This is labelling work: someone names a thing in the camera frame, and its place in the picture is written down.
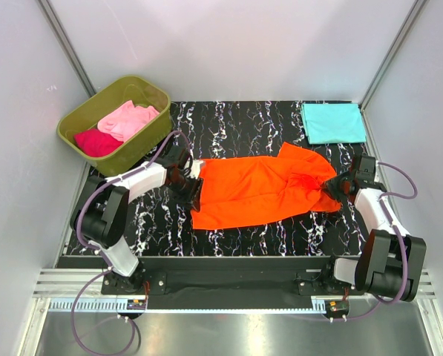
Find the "metallic floor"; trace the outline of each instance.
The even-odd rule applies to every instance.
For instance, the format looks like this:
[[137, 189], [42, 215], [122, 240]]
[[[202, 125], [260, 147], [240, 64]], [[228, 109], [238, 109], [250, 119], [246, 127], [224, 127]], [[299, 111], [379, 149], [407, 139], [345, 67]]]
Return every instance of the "metallic floor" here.
[[[362, 314], [372, 300], [352, 300], [351, 315]], [[105, 313], [78, 313], [80, 334], [91, 330]], [[415, 303], [382, 306], [364, 320], [347, 323], [301, 318], [317, 315], [274, 314], [145, 314], [136, 319], [141, 343], [126, 355], [432, 355]], [[37, 355], [86, 355], [73, 341], [70, 315], [48, 313]], [[113, 320], [92, 331], [83, 341], [96, 352], [118, 352], [130, 337], [130, 327]]]

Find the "white panel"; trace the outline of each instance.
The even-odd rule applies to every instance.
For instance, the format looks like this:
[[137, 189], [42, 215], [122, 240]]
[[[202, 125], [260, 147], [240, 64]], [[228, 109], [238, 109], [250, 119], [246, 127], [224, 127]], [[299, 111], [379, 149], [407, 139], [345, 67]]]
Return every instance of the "white panel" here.
[[0, 1], [0, 355], [61, 242], [82, 160], [56, 124], [85, 99], [36, 1]]
[[[429, 1], [367, 108], [381, 158], [403, 168], [419, 195], [396, 200], [401, 222], [426, 239], [427, 269], [443, 312], [443, 0]], [[387, 172], [392, 189], [410, 192]]]
[[413, 0], [52, 0], [96, 89], [172, 100], [359, 101]]

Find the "magenta cloth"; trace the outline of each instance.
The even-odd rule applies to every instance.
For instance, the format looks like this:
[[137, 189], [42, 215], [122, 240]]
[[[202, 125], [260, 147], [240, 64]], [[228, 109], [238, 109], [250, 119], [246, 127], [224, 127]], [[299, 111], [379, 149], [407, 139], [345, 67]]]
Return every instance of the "magenta cloth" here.
[[74, 140], [81, 151], [91, 157], [103, 157], [112, 154], [122, 142], [114, 139], [109, 133], [96, 128], [74, 135]]
[[159, 112], [153, 106], [134, 106], [132, 100], [125, 102], [97, 123], [97, 128], [114, 139], [125, 142], [146, 126]]

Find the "green basket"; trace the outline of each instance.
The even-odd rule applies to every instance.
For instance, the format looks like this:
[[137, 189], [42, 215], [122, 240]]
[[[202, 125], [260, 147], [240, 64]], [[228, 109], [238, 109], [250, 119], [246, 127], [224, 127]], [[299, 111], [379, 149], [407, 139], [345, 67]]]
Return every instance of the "green basket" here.
[[[143, 107], [152, 105], [160, 114], [107, 156], [91, 157], [82, 152], [76, 145], [74, 135], [95, 128], [100, 119], [128, 100]], [[138, 76], [125, 76], [115, 81], [58, 124], [58, 135], [63, 141], [107, 177], [128, 171], [170, 131], [170, 97], [165, 91]]]

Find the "turquoise cloth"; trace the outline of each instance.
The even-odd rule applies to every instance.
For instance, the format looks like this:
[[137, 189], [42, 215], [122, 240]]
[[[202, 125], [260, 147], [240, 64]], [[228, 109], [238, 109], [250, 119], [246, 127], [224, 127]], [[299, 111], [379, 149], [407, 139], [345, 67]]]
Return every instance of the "turquoise cloth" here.
[[301, 115], [311, 145], [367, 141], [358, 104], [302, 104]]

